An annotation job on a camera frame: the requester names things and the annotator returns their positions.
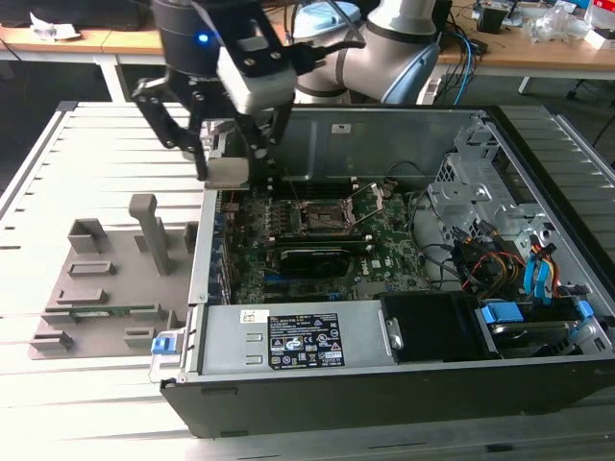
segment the blue cable on desk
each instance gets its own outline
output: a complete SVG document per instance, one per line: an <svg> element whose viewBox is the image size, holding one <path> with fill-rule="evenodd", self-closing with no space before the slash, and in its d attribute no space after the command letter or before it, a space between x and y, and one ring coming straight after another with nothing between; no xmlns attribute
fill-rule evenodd
<svg viewBox="0 0 615 461"><path fill-rule="evenodd" d="M457 103L459 102L459 99L461 98L461 95L463 94L463 91L465 90L465 86L468 83L468 78L470 77L470 67L472 66L472 45L470 44L468 39L462 34L453 34L453 35L461 38L465 42L465 47L468 50L468 65L466 65L466 68L465 68L465 76L463 77L463 82L461 82L461 88L459 89L457 97L455 98L455 102L453 103L454 106L456 106Z"/></svg>

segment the power supply label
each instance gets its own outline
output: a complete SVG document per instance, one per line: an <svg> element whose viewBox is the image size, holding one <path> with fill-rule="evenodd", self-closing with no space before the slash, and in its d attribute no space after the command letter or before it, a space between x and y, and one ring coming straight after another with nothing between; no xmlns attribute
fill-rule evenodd
<svg viewBox="0 0 615 461"><path fill-rule="evenodd" d="M269 366L274 370L344 365L337 314L269 317L268 326Z"/></svg>

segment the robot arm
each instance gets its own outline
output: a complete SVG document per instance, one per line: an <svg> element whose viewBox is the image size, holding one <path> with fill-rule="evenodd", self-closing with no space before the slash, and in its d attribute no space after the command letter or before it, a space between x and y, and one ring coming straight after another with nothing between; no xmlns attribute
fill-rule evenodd
<svg viewBox="0 0 615 461"><path fill-rule="evenodd" d="M200 181L208 175L200 140L204 120L233 118L252 155L263 158L269 144L282 138L297 76L330 53L364 46L282 46L258 0L154 0L152 10L167 72L163 79L140 81L133 99L165 147L194 156ZM187 128L162 104L169 94L188 109ZM263 109L273 109L272 116L259 127L253 116Z"/></svg>

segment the motherboard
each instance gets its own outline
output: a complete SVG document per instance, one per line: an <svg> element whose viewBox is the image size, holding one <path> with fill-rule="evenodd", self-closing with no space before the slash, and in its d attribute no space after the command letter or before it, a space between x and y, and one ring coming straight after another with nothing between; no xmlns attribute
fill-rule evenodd
<svg viewBox="0 0 615 461"><path fill-rule="evenodd" d="M408 233L409 194L382 182L285 182L221 203L224 303L372 300L429 289Z"/></svg>

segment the metal slotted surface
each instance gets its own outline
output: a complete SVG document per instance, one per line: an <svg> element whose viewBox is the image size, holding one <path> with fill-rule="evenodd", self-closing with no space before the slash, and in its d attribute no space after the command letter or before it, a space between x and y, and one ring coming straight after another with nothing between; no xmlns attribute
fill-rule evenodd
<svg viewBox="0 0 615 461"><path fill-rule="evenodd" d="M590 231L615 260L615 175L563 117L545 108L504 107Z"/></svg>
<svg viewBox="0 0 615 461"><path fill-rule="evenodd" d="M179 106L169 107L185 122ZM512 455L506 459L524 457L518 449L538 450L540 459L605 459L613 452L615 400L606 391L544 416L195 440L149 382L149 356L29 360L26 342L68 252L75 218L98 217L107 229L133 227L126 212L131 194L155 192L166 226L198 219L202 185L192 165L154 141L130 104L58 112L22 181L7 189L10 200L0 201L1 459L448 459L454 453L475 460L490 444L508 443L515 451L499 453ZM326 415L326 396L317 404Z"/></svg>
<svg viewBox="0 0 615 461"><path fill-rule="evenodd" d="M185 110L169 107L187 123ZM3 425L2 440L185 430L149 382L148 356L28 359L27 341L68 253L74 219L95 217L107 230L135 228L131 196L153 192L157 215L172 229L198 221L203 198L192 162L162 148L133 105L80 104L57 112L51 125L12 201L0 206L0 415L12 421Z"/></svg>

